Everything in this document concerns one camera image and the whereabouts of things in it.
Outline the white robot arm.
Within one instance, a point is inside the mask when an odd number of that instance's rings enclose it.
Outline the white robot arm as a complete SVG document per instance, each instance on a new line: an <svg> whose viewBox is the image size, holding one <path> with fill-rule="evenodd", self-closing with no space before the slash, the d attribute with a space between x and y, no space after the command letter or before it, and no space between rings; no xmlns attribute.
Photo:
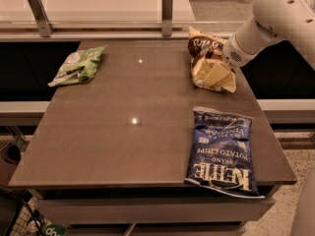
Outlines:
<svg viewBox="0 0 315 236"><path fill-rule="evenodd" d="M228 40L224 55L241 57L245 77L263 97L298 96L300 87L315 94L314 0L254 0L252 16ZM297 183L280 188L277 204L242 236L315 236L315 150L286 152Z"/></svg>

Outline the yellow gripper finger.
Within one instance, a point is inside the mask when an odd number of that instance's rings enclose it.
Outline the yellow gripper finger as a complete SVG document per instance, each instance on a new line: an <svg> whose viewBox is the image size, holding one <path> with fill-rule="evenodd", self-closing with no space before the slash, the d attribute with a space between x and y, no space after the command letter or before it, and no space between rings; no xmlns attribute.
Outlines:
<svg viewBox="0 0 315 236"><path fill-rule="evenodd" d="M234 73L230 73L227 77L225 77L224 79L222 79L220 81L220 86L231 92L234 93L236 91L236 81L235 81L235 74Z"/></svg>
<svg viewBox="0 0 315 236"><path fill-rule="evenodd" d="M223 79L227 78L230 73L231 71L225 63L218 62L207 74L206 78L204 79L204 83L209 87L215 86Z"/></svg>

